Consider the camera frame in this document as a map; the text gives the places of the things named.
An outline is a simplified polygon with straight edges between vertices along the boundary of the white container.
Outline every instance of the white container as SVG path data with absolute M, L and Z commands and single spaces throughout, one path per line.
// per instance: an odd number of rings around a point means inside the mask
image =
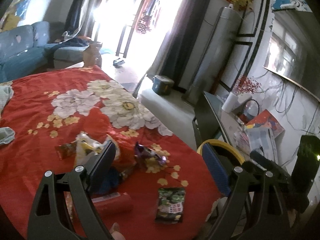
M 238 102 L 238 96 L 230 92 L 229 96 L 227 97 L 227 100 L 224 102 L 222 106 L 222 110 L 225 111 L 226 113 L 230 113 L 237 102 Z

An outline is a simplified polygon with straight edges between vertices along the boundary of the book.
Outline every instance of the book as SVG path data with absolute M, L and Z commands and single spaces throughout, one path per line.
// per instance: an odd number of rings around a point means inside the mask
M 271 128 L 274 138 L 284 131 L 284 128 L 281 126 L 278 120 L 268 110 L 264 110 L 261 114 L 258 114 L 245 125 L 245 128 L 247 129 L 258 127 Z

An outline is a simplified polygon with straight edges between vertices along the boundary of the red berry branch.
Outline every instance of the red berry branch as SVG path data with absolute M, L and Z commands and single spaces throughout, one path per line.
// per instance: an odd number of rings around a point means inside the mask
M 238 78 L 232 92 L 236 95 L 241 95 L 244 93 L 254 94 L 258 92 L 260 88 L 261 88 L 261 84 L 256 80 L 254 80 L 253 78 L 249 78 L 247 76 L 241 76 Z

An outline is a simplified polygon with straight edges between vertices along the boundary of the red floral bedspread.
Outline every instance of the red floral bedspread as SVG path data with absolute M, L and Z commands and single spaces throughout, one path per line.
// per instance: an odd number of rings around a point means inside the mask
M 144 106 L 102 70 L 73 68 L 36 74 L 13 81 L 13 98 L 2 112 L 1 127 L 12 128 L 14 141 L 0 146 L 0 205 L 17 230 L 27 236 L 28 217 L 38 184 L 47 170 L 56 174 L 73 168 L 74 157 L 59 160 L 54 149 L 85 131 L 103 142 L 106 134 L 122 153 L 133 156 L 138 141 L 168 157 L 164 170 L 136 169 L 119 186 L 134 209 L 109 217 L 118 222 L 127 240 L 192 239 L 220 197 L 200 155 L 173 135 Z M 182 223 L 155 223 L 157 190 L 185 187 Z

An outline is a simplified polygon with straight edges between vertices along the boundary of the laundry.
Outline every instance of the laundry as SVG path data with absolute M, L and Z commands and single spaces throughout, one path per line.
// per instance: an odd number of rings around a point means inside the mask
M 13 90 L 10 86 L 0 86 L 0 120 L 1 112 L 5 105 L 13 97 Z M 0 128 L 0 145 L 8 144 L 14 140 L 15 132 L 9 127 Z
M 156 28 L 161 12 L 160 0 L 146 0 L 141 11 L 136 32 L 145 34 Z

